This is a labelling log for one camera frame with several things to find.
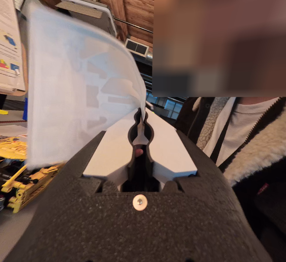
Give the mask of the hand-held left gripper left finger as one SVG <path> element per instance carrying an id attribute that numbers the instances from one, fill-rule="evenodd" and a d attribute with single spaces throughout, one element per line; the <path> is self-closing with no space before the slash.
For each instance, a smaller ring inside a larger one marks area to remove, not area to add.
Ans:
<path id="1" fill-rule="evenodd" d="M 95 177 L 122 185 L 128 180 L 128 168 L 134 164 L 133 141 L 138 136 L 141 110 L 135 109 L 109 127 L 83 171 L 84 177 Z"/>

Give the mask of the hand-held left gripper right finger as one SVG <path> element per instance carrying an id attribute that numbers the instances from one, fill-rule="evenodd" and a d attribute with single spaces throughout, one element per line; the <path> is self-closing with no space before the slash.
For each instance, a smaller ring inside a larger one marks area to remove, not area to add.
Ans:
<path id="1" fill-rule="evenodd" d="M 146 108 L 144 119 L 147 174 L 163 188 L 168 181 L 197 175 L 197 167 L 177 130 Z"/>

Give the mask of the grey ceiling heater unit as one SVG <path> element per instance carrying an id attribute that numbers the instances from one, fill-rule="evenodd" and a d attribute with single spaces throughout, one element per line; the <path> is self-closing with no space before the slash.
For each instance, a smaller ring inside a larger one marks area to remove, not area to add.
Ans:
<path id="1" fill-rule="evenodd" d="M 71 17 L 96 26 L 116 38 L 118 37 L 113 16 L 105 4 L 93 0 L 60 0 L 55 7 L 67 10 Z"/>

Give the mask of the yellow sticker sheet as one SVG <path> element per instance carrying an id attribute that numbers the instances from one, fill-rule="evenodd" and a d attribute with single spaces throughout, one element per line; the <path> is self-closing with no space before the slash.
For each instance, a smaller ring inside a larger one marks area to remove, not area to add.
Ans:
<path id="1" fill-rule="evenodd" d="M 28 31 L 28 170 L 70 160 L 133 110 L 144 120 L 145 82 L 119 40 L 36 4 Z"/>

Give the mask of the yellow brick car model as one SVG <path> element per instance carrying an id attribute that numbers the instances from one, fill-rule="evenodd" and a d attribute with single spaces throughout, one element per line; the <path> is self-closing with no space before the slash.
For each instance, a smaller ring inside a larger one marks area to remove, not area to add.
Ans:
<path id="1" fill-rule="evenodd" d="M 13 214 L 41 194 L 66 164 L 28 170 L 27 143 L 17 136 L 1 136 L 0 157 L 1 210 L 11 209 Z"/>

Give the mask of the white air vent grille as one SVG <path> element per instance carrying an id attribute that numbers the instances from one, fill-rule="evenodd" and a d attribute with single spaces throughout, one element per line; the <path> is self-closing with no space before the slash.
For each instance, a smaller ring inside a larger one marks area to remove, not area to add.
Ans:
<path id="1" fill-rule="evenodd" d="M 149 46 L 139 43 L 137 41 L 134 41 L 130 38 L 127 38 L 125 41 L 125 47 L 127 50 L 129 50 L 131 53 L 146 58 L 149 52 Z"/>

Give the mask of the printed instruction sheet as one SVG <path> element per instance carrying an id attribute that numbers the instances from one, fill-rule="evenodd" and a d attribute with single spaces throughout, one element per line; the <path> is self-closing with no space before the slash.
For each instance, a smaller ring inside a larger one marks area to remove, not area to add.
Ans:
<path id="1" fill-rule="evenodd" d="M 0 82 L 5 93 L 26 91 L 14 0 L 0 0 Z"/>

